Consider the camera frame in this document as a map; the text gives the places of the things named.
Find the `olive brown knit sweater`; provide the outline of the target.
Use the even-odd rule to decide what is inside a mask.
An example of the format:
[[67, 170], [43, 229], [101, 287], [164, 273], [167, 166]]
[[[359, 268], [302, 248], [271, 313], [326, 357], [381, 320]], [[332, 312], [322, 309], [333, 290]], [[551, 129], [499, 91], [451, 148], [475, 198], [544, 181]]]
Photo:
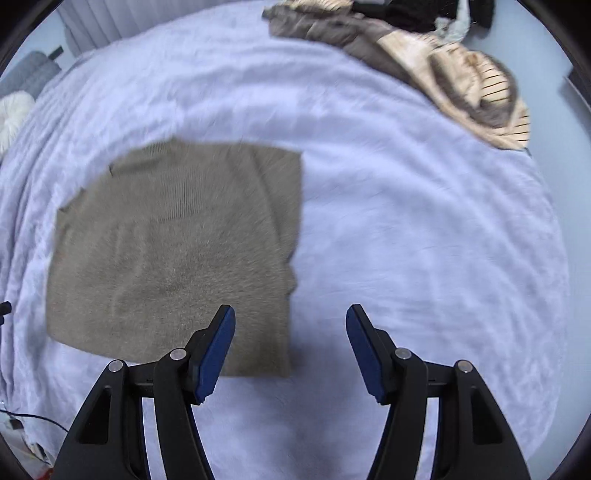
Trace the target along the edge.
[[301, 154], [172, 139], [113, 162], [56, 215], [46, 325], [92, 354], [154, 361], [223, 304], [226, 376], [290, 373]]

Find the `brown striped clothes pile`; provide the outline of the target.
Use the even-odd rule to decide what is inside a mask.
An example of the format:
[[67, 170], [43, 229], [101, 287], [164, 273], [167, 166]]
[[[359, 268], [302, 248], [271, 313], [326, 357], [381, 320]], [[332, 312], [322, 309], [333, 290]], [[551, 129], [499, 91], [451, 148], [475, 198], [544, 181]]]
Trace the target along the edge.
[[353, 11], [352, 1], [281, 1], [263, 10], [274, 37], [320, 42], [417, 89], [446, 116], [503, 150], [523, 150], [530, 112], [497, 59]]

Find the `clutter on floor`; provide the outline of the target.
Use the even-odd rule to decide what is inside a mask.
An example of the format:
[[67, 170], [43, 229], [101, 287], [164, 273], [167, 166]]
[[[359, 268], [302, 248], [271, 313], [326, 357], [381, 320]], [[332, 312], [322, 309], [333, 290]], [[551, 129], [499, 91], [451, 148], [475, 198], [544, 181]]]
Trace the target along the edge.
[[58, 428], [63, 436], [66, 436], [69, 430], [43, 415], [10, 411], [5, 402], [1, 402], [1, 440], [14, 456], [17, 466], [31, 479], [50, 479], [54, 471], [55, 456], [29, 438], [25, 429], [25, 419], [52, 425]]

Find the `lavender plush bed blanket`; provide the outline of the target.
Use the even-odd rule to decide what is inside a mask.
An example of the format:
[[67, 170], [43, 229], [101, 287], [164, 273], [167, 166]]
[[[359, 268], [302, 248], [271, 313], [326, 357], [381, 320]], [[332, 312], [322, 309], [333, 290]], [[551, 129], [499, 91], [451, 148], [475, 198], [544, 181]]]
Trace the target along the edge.
[[126, 152], [171, 137], [301, 152], [291, 373], [223, 378], [197, 408], [219, 479], [363, 479], [387, 411], [346, 339], [349, 305], [423, 359], [472, 361], [525, 456], [560, 392], [569, 294], [537, 162], [484, 143], [423, 95], [318, 43], [276, 39], [263, 2], [205, 10], [80, 56], [1, 168], [1, 399], [50, 451], [106, 360], [53, 341], [57, 210]]

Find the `round white pleated cushion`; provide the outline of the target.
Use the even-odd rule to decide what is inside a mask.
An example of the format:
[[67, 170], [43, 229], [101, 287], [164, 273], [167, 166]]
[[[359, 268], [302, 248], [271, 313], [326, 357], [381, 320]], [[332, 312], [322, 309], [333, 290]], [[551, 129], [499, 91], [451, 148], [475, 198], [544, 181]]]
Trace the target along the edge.
[[29, 113], [34, 98], [25, 91], [13, 92], [0, 101], [0, 154], [4, 155], [16, 139]]

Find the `grey quilted headboard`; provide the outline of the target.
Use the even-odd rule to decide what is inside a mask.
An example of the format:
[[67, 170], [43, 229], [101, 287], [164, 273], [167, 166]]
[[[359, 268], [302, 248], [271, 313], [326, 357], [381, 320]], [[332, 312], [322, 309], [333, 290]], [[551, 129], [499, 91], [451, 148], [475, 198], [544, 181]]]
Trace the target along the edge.
[[36, 100], [60, 72], [59, 65], [47, 55], [39, 51], [30, 52], [1, 79], [0, 97], [26, 92]]

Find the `grey pleated curtain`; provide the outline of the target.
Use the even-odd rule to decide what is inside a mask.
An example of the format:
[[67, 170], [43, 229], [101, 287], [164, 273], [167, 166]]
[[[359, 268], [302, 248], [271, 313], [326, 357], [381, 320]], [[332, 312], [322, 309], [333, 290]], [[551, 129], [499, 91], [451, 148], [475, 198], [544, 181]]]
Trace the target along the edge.
[[231, 1], [63, 1], [57, 13], [76, 58], [157, 25]]

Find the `black white hanging jacket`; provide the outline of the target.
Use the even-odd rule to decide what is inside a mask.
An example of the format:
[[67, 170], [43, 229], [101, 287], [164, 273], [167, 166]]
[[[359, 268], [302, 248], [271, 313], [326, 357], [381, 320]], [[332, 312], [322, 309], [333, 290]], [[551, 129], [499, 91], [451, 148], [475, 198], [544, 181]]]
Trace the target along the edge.
[[474, 25], [490, 30], [495, 10], [495, 0], [444, 2], [435, 20], [435, 35], [445, 43], [461, 43]]

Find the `black garment on bed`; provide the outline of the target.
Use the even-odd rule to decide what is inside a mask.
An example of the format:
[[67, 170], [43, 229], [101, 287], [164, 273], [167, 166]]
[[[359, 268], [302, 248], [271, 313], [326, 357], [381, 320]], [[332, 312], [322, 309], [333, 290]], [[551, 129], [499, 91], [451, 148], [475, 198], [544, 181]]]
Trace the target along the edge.
[[455, 20], [458, 0], [392, 0], [385, 4], [353, 1], [351, 11], [417, 33], [436, 29], [438, 18]]

